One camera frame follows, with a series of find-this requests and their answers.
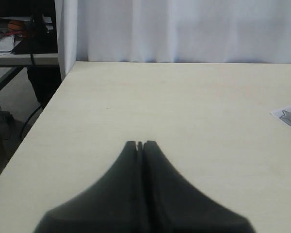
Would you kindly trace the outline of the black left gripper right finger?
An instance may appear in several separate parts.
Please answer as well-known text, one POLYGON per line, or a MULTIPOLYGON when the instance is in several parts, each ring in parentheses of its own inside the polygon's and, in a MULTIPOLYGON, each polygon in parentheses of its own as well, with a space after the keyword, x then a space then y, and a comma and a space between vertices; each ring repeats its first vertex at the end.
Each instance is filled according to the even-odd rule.
POLYGON ((155 141, 144 143, 142 175, 154 233, 253 233, 250 221, 188 182, 155 141))

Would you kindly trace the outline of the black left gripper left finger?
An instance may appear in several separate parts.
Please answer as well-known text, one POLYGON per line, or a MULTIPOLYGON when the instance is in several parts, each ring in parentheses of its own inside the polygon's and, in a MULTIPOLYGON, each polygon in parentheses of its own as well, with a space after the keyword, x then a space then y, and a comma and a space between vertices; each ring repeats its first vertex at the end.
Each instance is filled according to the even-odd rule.
POLYGON ((128 141, 91 187, 45 213, 36 233, 144 233, 141 142, 128 141))

